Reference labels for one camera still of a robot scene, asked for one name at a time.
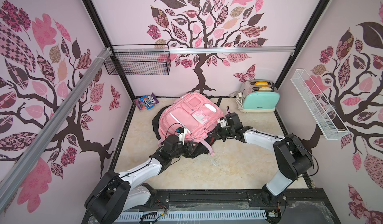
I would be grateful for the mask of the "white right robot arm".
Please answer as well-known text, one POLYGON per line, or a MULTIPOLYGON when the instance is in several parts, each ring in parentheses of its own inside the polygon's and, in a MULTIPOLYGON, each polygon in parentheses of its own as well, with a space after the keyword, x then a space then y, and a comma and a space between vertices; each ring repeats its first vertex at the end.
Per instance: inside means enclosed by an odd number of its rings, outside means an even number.
POLYGON ((225 126, 218 124, 208 136, 222 140, 235 139, 242 143, 253 144, 274 153, 278 171, 262 187, 262 199, 271 202, 278 198, 298 177, 314 166, 314 158, 301 140, 294 134, 278 136, 261 132, 241 124, 225 126))

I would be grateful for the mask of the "red backpack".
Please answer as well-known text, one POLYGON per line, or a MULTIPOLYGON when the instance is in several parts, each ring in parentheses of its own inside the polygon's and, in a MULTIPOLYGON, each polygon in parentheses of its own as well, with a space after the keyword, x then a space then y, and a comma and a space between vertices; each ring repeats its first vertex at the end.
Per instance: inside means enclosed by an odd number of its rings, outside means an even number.
POLYGON ((218 137, 218 133, 216 132, 216 131, 214 131, 214 130, 212 130, 211 132, 209 132, 208 134, 207 134, 207 137, 206 137, 206 139, 205 139, 205 141, 208 143, 208 145, 211 147, 214 143, 215 143, 215 141, 216 141, 216 137, 218 137))

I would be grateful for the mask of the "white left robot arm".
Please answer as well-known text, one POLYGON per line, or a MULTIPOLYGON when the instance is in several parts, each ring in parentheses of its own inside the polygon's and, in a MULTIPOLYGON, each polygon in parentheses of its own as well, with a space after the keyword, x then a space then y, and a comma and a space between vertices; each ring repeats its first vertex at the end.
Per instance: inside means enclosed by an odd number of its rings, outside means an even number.
POLYGON ((185 141, 183 134, 171 134, 144 163, 120 173, 108 171, 85 201, 86 214, 100 224, 112 224, 134 207, 163 207, 157 191, 145 181, 164 172, 173 159, 193 154, 197 147, 198 143, 185 141))

